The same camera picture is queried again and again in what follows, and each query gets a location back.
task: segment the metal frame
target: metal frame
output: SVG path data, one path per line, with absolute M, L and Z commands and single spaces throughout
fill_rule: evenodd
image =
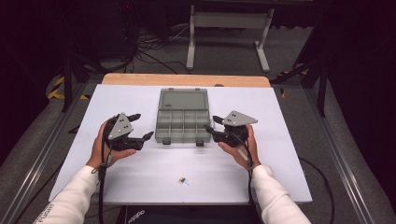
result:
M 14 200 L 12 201 L 11 205 L 9 206 L 8 210 L 6 211 L 0 223 L 3 224 L 14 223 L 15 219 L 20 214 L 22 208 L 27 203 L 27 200 L 30 194 L 32 193 L 33 188 L 35 187 L 38 178 L 41 176 L 41 173 L 43 172 L 50 158 L 54 146 L 60 137 L 61 131 L 64 125 L 66 124 L 68 118 L 70 117 L 73 108 L 76 106 L 79 96 L 83 93 L 85 86 L 86 84 L 84 83 L 77 84 L 75 92 L 73 94 L 73 100 L 71 101 L 70 106 L 66 111 L 64 111 L 61 114 L 61 116 L 56 121 L 55 127 L 52 130 L 51 134 L 49 135 L 47 142 L 41 149 L 40 154 L 35 160 L 35 163 L 33 164 L 32 168 L 30 168 L 30 171 L 25 177 L 20 189 L 18 190 L 17 195 L 14 197 Z
M 195 12 L 195 6 L 191 6 L 190 15 L 190 44 L 187 54 L 187 69 L 194 67 L 195 55 L 195 27 L 226 27 L 226 28 L 248 28 L 262 29 L 262 36 L 254 45 L 259 56 L 262 71 L 268 73 L 270 67 L 262 47 L 273 18 L 274 10 L 269 9 L 268 13 L 218 13 L 218 12 Z
M 375 223 L 363 199 L 363 195 L 361 194 L 361 188 L 359 187 L 358 182 L 356 181 L 356 178 L 353 175 L 349 164 L 347 163 L 347 159 L 345 158 L 344 153 L 336 144 L 329 123 L 325 118 L 320 115 L 320 112 L 316 106 L 317 99 L 315 97 L 314 91 L 311 89 L 305 89 L 304 92 L 309 104 L 315 111 L 314 114 L 316 115 L 320 128 L 325 133 L 326 138 L 330 144 L 330 154 L 332 155 L 332 160 L 334 161 L 335 167 L 338 170 L 338 174 L 341 176 L 341 179 L 346 188 L 346 192 L 349 195 L 350 201 L 352 201 L 352 205 L 355 208 L 359 220 L 361 221 L 361 223 Z

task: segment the gray floor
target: gray floor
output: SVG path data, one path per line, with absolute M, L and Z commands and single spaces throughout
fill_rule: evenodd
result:
M 270 64 L 271 72 L 264 74 L 260 68 L 259 60 L 252 43 L 260 33 L 245 30 L 239 35 L 229 35 L 218 30 L 203 30 L 197 34 L 195 64 L 192 74 L 208 75 L 244 75 L 244 76 L 267 76 L 270 79 L 276 77 L 281 71 L 289 71 L 305 40 L 309 36 L 310 29 L 271 29 L 264 52 Z M 185 63 L 187 57 L 188 40 L 185 35 L 179 41 L 165 46 L 162 49 L 147 51 L 151 56 L 162 62 L 179 61 Z M 118 60 L 110 60 L 103 63 L 104 66 L 119 63 Z M 188 71 L 179 63 L 168 63 L 180 74 Z M 172 73 L 158 63 L 142 63 L 135 60 L 130 64 L 127 72 L 134 70 L 135 73 Z M 361 221 L 359 212 L 356 212 L 353 200 L 346 189 L 345 182 L 333 161 L 331 145 L 326 138 L 318 122 L 317 111 L 310 105 L 307 91 L 297 85 L 298 78 L 288 84 L 274 86 L 285 121 L 290 130 L 290 135 L 299 156 L 313 162 L 327 177 L 330 182 L 335 200 L 334 223 L 364 223 Z M 96 83 L 100 78 L 93 78 L 85 86 L 84 93 L 92 94 Z M 279 88 L 284 88 L 286 97 L 281 97 Z M 12 150 L 7 160 L 0 167 L 0 219 L 12 204 L 20 187 L 23 184 L 29 170 L 35 163 L 37 156 L 46 145 L 58 118 L 62 115 L 63 100 L 51 99 L 50 104 L 35 120 L 31 127 L 21 137 L 19 143 Z M 76 106 L 70 111 L 70 116 L 64 128 L 60 132 L 59 139 L 53 144 L 53 150 L 40 178 L 30 197 L 44 184 L 44 181 L 61 163 L 63 157 L 70 148 L 74 134 L 67 133 L 78 126 L 83 118 L 89 100 L 78 100 Z M 348 167 L 356 179 L 361 190 L 366 207 L 371 215 L 373 223 L 396 223 L 396 218 L 389 205 L 389 200 L 375 180 L 375 177 L 367 167 L 359 149 L 351 137 L 342 112 L 332 94 L 329 84 L 326 95 L 326 121 L 328 122 L 332 136 L 341 153 L 345 156 Z M 306 170 L 306 180 L 313 196 L 312 203 L 300 204 L 304 213 L 312 223 L 328 223 L 331 217 L 331 201 L 325 189 L 324 181 L 320 175 L 309 165 L 302 161 Z M 33 204 L 26 210 L 19 223 L 31 223 L 48 203 L 51 188 L 54 181 L 41 191 Z M 93 204 L 88 216 L 97 212 L 96 204 Z M 106 212 L 106 223 L 114 223 L 119 208 Z M 97 217 L 87 218 L 85 223 L 97 223 Z

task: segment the white table surface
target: white table surface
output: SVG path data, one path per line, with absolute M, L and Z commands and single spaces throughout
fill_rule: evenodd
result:
M 169 86 L 98 85 L 61 172 L 49 196 L 65 187 L 91 155 L 100 125 L 124 112 L 141 114 L 132 122 L 132 137 L 155 131 L 162 88 Z M 207 89 L 210 116 L 226 117 L 232 110 L 249 115 L 262 163 L 297 203 L 311 202 L 303 170 L 272 88 L 202 87 Z M 216 125 L 215 129 L 223 130 Z M 178 180 L 185 177 L 189 185 Z M 114 204 L 241 204 L 248 202 L 248 173 L 211 140 L 164 146 L 154 135 L 141 151 L 107 169 L 105 203 Z

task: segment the gray bracket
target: gray bracket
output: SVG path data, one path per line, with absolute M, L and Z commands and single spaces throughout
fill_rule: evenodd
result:
M 110 134 L 108 135 L 108 139 L 116 139 L 120 136 L 130 133 L 133 130 L 134 128 L 132 127 L 131 122 L 129 122 L 128 117 L 126 117 L 124 113 L 121 113 L 114 124 L 113 130 L 111 130 Z
M 249 117 L 248 115 L 244 115 L 238 111 L 233 110 L 223 121 L 223 124 L 227 124 L 230 126 L 241 126 L 251 123 L 257 123 L 258 120 Z

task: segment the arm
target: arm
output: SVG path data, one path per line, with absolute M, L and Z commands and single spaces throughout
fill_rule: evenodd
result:
M 256 166 L 252 178 L 264 223 L 310 223 L 267 165 Z
M 66 187 L 47 205 L 34 223 L 83 223 L 84 216 L 90 207 L 90 199 L 99 182 L 98 172 L 93 172 L 102 162 L 102 136 L 106 123 L 102 124 L 99 134 L 93 142 L 92 154 L 87 164 L 82 167 L 66 185 Z M 110 153 L 110 148 L 105 144 L 105 155 Z M 136 153 L 134 149 L 112 151 L 112 161 L 131 156 Z
M 92 169 L 88 165 L 82 167 L 34 223 L 83 223 L 99 181 Z
M 252 183 L 262 209 L 262 220 L 264 223 L 310 223 L 297 204 L 290 198 L 285 188 L 274 179 L 271 168 L 267 165 L 262 165 L 260 162 L 257 152 L 257 143 L 251 125 L 247 125 L 247 131 L 247 142 L 253 160 Z M 248 169 L 248 163 L 239 154 L 237 148 L 230 147 L 225 143 L 219 143 L 219 146 L 225 152 L 232 155 L 238 164 Z M 239 149 L 242 150 L 245 155 L 248 154 L 243 147 Z

